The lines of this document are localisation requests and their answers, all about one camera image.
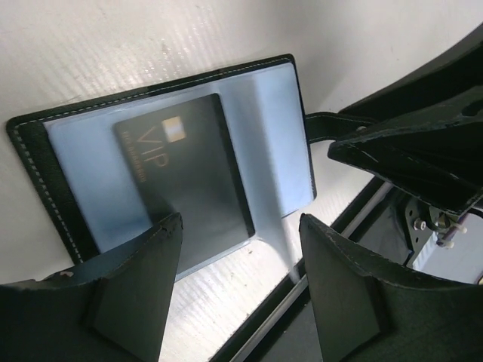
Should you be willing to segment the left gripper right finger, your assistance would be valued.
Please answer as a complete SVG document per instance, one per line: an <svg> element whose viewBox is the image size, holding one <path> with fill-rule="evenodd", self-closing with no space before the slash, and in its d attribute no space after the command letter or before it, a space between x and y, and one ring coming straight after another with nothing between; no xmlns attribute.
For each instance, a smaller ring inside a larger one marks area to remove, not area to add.
<svg viewBox="0 0 483 362"><path fill-rule="evenodd" d="M325 361L480 361L482 288L414 271L313 215L300 240Z"/></svg>

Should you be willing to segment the black VIP card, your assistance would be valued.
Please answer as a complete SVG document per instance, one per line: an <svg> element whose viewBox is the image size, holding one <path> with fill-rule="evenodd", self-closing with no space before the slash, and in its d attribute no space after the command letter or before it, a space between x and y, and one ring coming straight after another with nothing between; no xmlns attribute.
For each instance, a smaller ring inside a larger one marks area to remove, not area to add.
<svg viewBox="0 0 483 362"><path fill-rule="evenodd" d="M220 96L208 94L112 127L146 212L178 212L187 275L255 234Z"/></svg>

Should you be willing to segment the black card holder wallet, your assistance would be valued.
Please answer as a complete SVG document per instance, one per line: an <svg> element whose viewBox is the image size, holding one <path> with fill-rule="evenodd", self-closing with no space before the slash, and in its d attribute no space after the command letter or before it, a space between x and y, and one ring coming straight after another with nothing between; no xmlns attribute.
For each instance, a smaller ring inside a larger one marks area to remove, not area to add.
<svg viewBox="0 0 483 362"><path fill-rule="evenodd" d="M282 220L317 195L310 144L369 125L306 115L285 54L17 116L6 131L75 264L178 212L182 278L253 239L292 266Z"/></svg>

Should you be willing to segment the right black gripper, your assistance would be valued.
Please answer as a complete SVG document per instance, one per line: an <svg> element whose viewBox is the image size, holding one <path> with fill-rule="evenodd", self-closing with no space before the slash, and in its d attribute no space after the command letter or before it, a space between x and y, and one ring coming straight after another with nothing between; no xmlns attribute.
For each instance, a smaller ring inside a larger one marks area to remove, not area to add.
<svg viewBox="0 0 483 362"><path fill-rule="evenodd" d="M427 64L342 109L384 122L332 143L328 156L461 215L482 198L481 85L478 26Z"/></svg>

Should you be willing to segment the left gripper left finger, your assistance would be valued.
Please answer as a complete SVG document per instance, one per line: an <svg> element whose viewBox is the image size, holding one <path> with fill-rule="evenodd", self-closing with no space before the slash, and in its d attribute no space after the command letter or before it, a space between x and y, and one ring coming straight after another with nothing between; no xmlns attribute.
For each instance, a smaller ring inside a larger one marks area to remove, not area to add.
<svg viewBox="0 0 483 362"><path fill-rule="evenodd" d="M158 360L182 241L173 213L87 262L2 285L1 359Z"/></svg>

